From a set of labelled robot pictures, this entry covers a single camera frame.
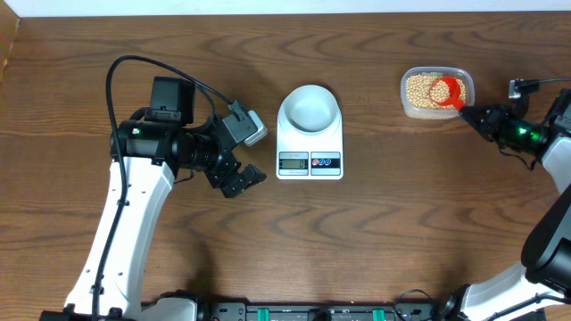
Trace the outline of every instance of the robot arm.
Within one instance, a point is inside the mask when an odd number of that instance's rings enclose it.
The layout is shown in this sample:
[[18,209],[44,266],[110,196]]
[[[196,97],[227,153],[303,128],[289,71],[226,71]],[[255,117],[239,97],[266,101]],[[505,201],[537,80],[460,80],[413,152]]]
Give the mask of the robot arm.
[[252,165],[238,172],[241,163],[232,150],[242,142],[255,144],[267,134],[267,129],[256,113],[246,111],[240,102],[231,103],[228,108],[231,114],[222,118],[214,114],[212,105],[213,114],[204,125],[185,128],[186,123],[193,121],[194,84],[178,78],[155,78],[151,107],[123,121],[117,128],[118,135],[112,136],[113,163],[107,201],[79,280],[65,302],[64,311],[45,311],[40,320],[98,318],[92,316],[96,271],[120,206],[123,183],[120,154],[126,172],[127,197],[100,279],[97,315],[115,320],[195,319],[197,307],[191,300],[161,299],[142,311],[141,285],[157,218],[179,169],[191,169],[193,175],[195,171],[203,171],[211,186],[219,188],[227,198],[237,197],[266,178]]
[[[172,189],[174,175],[167,163],[153,165],[151,159],[126,157],[128,205],[117,226],[100,291],[100,314],[141,318],[141,285],[151,240],[162,204]],[[107,240],[120,197],[119,163],[111,165],[107,202],[93,246],[79,280],[65,301],[66,309],[91,314],[95,271]]]
[[518,90],[518,83],[510,85],[510,92],[518,93],[512,107],[465,107],[460,113],[500,149],[537,157],[561,195],[527,238],[521,263],[487,282],[460,288],[448,302],[451,312],[443,312],[448,320],[507,321],[571,302],[571,91],[563,89],[545,121],[536,125],[521,119],[531,91]]

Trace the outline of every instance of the kitchen scale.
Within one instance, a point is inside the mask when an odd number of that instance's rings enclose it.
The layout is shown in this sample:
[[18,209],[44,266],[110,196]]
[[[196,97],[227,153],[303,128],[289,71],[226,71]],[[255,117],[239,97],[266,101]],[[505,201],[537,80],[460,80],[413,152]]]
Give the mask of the kitchen scale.
[[276,175],[280,179],[343,177],[341,111],[324,87],[301,86],[279,108]]

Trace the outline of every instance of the wooden table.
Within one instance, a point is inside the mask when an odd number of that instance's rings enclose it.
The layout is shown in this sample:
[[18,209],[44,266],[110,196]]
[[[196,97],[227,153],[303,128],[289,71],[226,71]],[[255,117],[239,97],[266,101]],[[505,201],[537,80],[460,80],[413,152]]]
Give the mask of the wooden table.
[[[60,309],[78,279],[109,182],[104,78],[132,53],[240,99],[269,128],[236,149],[268,173],[263,185],[226,200],[199,174],[173,190],[145,300],[177,288],[253,301],[394,300],[415,287],[446,298],[498,274],[519,260],[555,186],[462,120],[406,117],[401,77],[460,67],[477,103],[505,103],[510,79],[569,76],[570,21],[568,12],[24,19],[0,86],[0,319]],[[119,67],[118,119],[148,105],[155,75],[169,73]],[[341,105],[339,182],[274,175],[277,110],[305,84],[331,88]],[[530,119],[562,85],[534,96]],[[207,114],[201,100],[196,118]]]

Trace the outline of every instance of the digital display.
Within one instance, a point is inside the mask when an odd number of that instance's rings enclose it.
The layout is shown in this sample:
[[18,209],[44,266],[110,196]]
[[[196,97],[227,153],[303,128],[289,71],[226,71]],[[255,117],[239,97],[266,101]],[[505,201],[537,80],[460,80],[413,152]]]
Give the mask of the digital display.
[[307,169],[307,160],[281,160],[281,169]]

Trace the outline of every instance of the green terminal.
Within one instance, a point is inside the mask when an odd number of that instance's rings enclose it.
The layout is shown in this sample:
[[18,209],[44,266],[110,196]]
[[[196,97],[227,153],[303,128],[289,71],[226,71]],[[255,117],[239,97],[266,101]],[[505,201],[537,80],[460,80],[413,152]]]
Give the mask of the green terminal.
[[269,309],[258,309],[258,321],[269,321]]
[[385,311],[383,309],[374,309],[373,321],[385,321]]

